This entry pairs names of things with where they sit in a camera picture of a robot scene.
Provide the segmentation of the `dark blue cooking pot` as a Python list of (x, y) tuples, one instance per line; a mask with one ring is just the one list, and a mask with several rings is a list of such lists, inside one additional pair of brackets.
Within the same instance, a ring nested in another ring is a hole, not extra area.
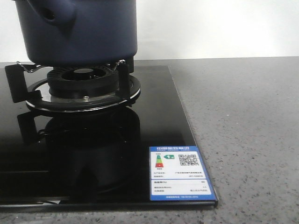
[(17, 0), (30, 61), (47, 66), (98, 65), (137, 52), (134, 0)]

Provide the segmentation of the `blue energy label sticker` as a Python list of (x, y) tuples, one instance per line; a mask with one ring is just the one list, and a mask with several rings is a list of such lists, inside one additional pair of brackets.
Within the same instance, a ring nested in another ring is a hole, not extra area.
[(197, 146), (149, 148), (150, 200), (216, 202)]

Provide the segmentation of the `black glass gas stove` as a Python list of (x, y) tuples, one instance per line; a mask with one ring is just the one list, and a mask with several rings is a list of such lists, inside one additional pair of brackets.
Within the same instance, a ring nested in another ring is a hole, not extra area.
[[(25, 72), (27, 86), (47, 73)], [(168, 67), (136, 67), (133, 76), (141, 93), (132, 106), (59, 114), (13, 102), (5, 68), (1, 69), (1, 211), (217, 206), (218, 198), (150, 200), (150, 147), (197, 145)]]

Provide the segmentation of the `black right pan support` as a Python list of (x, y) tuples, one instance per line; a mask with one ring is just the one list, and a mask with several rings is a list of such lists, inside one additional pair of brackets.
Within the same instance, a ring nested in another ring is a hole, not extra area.
[(95, 66), (106, 66), (111, 71), (118, 71), (119, 87), (117, 90), (97, 97), (60, 98), (50, 94), (47, 77), (27, 86), (24, 73), (34, 73), (43, 68), (41, 65), (17, 62), (14, 65), (6, 66), (5, 73), (13, 102), (24, 101), (32, 110), (49, 113), (79, 113), (106, 110), (135, 103), (141, 93), (141, 84), (137, 78), (131, 75), (134, 71), (133, 58)]

